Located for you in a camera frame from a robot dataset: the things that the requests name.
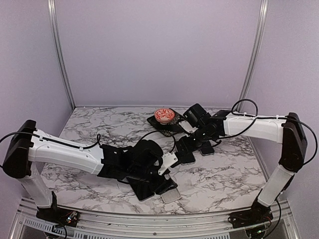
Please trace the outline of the black phone silver edge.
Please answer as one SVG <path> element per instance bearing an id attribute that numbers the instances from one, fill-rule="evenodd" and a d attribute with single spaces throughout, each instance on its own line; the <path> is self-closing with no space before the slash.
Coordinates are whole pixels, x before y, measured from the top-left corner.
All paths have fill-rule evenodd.
<path id="1" fill-rule="evenodd" d="M 128 178 L 128 183 L 133 189 L 139 201 L 144 201 L 155 195 L 155 191 L 159 187 L 159 183 L 152 180 L 136 180 Z"/>

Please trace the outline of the translucent grey phone case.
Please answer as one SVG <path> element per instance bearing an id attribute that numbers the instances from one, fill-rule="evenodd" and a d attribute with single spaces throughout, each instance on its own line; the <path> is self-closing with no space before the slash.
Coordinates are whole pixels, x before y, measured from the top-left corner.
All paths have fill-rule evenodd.
<path id="1" fill-rule="evenodd" d="M 177 188 L 174 188 L 161 194 L 161 198 L 165 204 L 169 204 L 179 200 L 181 198 L 181 194 Z"/>

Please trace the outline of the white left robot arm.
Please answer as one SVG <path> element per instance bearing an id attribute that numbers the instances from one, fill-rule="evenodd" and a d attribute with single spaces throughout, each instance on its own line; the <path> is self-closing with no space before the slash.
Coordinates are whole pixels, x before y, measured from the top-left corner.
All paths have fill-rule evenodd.
<path id="1" fill-rule="evenodd" d="M 139 201 L 160 195 L 165 203 L 181 198 L 177 184 L 169 176 L 169 168 L 177 163 L 173 152 L 164 153 L 152 140 L 139 140 L 134 146 L 115 147 L 100 144 L 78 144 L 63 140 L 36 128 L 27 120 L 10 138 L 2 169 L 20 181 L 25 190 L 51 221 L 63 217 L 56 196 L 43 182 L 37 162 L 52 163 L 82 170 L 102 178 L 127 183 Z"/>

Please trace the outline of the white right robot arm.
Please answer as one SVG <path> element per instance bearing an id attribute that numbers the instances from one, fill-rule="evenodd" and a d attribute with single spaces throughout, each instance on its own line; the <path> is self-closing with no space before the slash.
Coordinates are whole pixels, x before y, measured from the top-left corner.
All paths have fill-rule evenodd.
<path id="1" fill-rule="evenodd" d="M 252 223 L 259 222 L 266 215 L 266 207 L 287 189 L 295 174 L 307 163 L 306 125 L 296 113 L 261 116 L 220 110 L 211 115 L 199 105 L 194 105 L 183 114 L 183 118 L 194 130 L 177 142 L 177 158 L 181 164 L 194 161 L 195 151 L 210 154 L 213 140 L 239 136 L 251 140 L 269 174 L 256 198 L 256 205 L 247 212 L 247 219 Z"/>

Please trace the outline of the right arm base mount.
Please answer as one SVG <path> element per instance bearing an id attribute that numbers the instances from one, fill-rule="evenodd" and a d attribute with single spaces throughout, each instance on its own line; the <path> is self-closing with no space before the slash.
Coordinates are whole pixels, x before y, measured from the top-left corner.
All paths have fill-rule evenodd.
<path id="1" fill-rule="evenodd" d="M 255 199 L 250 209 L 231 213 L 228 217 L 228 222 L 236 229 L 271 222 L 273 218 L 271 207 L 265 207 Z"/>

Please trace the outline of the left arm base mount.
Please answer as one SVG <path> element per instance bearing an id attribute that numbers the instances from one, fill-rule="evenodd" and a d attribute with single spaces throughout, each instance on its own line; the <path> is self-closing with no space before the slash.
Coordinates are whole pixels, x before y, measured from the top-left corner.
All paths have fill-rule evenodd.
<path id="1" fill-rule="evenodd" d="M 64 209 L 57 205 L 57 197 L 52 191 L 52 203 L 49 208 L 37 207 L 36 217 L 48 222 L 62 224 L 63 226 L 76 227 L 79 220 L 79 212 Z"/>

